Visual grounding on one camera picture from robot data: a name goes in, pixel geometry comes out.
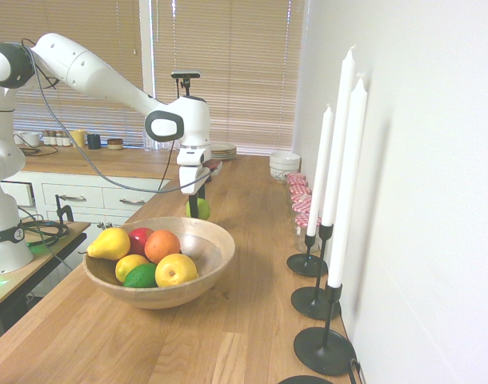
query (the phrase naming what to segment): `fruit bowl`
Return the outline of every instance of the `fruit bowl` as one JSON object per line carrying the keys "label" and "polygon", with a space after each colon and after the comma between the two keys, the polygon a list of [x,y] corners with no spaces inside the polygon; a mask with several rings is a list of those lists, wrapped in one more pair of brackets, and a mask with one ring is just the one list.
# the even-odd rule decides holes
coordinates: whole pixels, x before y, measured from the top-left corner
{"label": "fruit bowl", "polygon": [[149,218],[124,224],[135,228],[170,230],[178,236],[182,253],[196,264],[199,278],[164,288],[128,288],[116,279],[116,261],[84,256],[84,270],[94,284],[110,296],[139,308],[161,309],[180,306],[211,288],[225,273],[235,253],[235,242],[220,226],[196,218]]}

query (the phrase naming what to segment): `window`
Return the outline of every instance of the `window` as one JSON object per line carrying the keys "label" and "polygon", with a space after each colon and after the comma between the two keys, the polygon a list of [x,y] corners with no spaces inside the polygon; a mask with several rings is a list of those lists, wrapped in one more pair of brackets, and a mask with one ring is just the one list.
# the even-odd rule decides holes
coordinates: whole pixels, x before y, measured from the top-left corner
{"label": "window", "polygon": [[[68,2],[0,0],[0,42],[36,42],[46,33],[62,34],[108,62],[142,88],[138,0]],[[69,130],[99,133],[102,141],[123,138],[142,146],[144,117],[113,102],[88,99],[64,84],[46,91],[47,100]],[[19,90],[14,117],[16,130],[59,130],[37,90]]]}
{"label": "window", "polygon": [[[151,17],[140,20],[139,3],[146,0],[0,0],[0,42],[63,34],[138,88],[155,88],[162,102],[177,97],[172,70],[198,69],[202,78],[192,81],[191,94],[209,103],[213,142],[235,144],[244,154],[289,150],[304,0],[148,1]],[[141,40],[141,30],[146,36],[150,27],[152,39]],[[144,84],[142,44],[145,58],[153,52]],[[144,117],[130,108],[88,99],[63,84],[46,96],[68,129],[142,146]],[[59,130],[36,90],[18,92],[14,127]]]}
{"label": "window", "polygon": [[198,69],[213,142],[240,153],[290,150],[304,0],[152,0],[156,96],[177,97],[173,69]]}

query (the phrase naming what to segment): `red checkered lid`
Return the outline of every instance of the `red checkered lid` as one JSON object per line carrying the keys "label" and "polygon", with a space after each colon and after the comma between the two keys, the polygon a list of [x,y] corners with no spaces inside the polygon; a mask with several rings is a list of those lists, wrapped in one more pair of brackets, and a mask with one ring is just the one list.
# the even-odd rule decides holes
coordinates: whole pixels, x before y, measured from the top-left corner
{"label": "red checkered lid", "polygon": [[286,174],[286,178],[302,178],[303,180],[306,178],[305,174],[302,174],[301,172],[292,172],[291,174]]}
{"label": "red checkered lid", "polygon": [[311,189],[307,186],[291,186],[289,191],[291,194],[311,194]]}
{"label": "red checkered lid", "polygon": [[309,194],[292,194],[290,200],[292,202],[311,202],[311,196]]}
{"label": "red checkered lid", "polygon": [[292,210],[300,214],[308,214],[310,212],[311,200],[303,200],[302,202],[295,202],[292,204]]}
{"label": "red checkered lid", "polygon": [[[303,228],[308,227],[308,219],[310,218],[310,214],[298,214],[295,217],[295,223],[298,226],[301,226]],[[322,223],[322,218],[317,218],[317,226],[320,226]]]}
{"label": "red checkered lid", "polygon": [[306,180],[304,178],[289,178],[286,182],[288,182],[290,186],[305,186],[306,185]]}

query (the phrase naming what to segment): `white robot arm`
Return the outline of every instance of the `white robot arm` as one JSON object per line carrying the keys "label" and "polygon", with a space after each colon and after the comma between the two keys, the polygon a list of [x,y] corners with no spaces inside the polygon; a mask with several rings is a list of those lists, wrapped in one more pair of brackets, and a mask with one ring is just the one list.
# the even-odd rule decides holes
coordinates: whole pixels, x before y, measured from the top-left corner
{"label": "white robot arm", "polygon": [[[42,36],[30,49],[17,43],[0,43],[0,181],[19,172],[25,157],[13,140],[14,97],[23,86],[36,86],[32,64],[80,93],[127,105],[146,116],[145,129],[160,142],[178,140],[177,163],[184,194],[196,198],[211,158],[210,113],[200,98],[184,96],[171,104],[155,100],[128,82],[98,56],[59,34]],[[16,201],[0,187],[0,273],[11,272],[32,260],[23,241]]]}

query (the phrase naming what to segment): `drawer handle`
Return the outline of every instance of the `drawer handle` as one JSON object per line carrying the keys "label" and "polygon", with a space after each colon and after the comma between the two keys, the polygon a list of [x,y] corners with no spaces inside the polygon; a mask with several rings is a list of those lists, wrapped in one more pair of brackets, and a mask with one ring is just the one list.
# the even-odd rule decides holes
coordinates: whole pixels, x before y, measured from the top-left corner
{"label": "drawer handle", "polygon": [[85,202],[86,198],[84,196],[66,196],[65,194],[59,196],[61,200],[73,200],[75,202]]}
{"label": "drawer handle", "polygon": [[123,204],[135,204],[135,205],[141,205],[145,203],[144,200],[127,200],[126,198],[120,198],[119,201],[122,202]]}

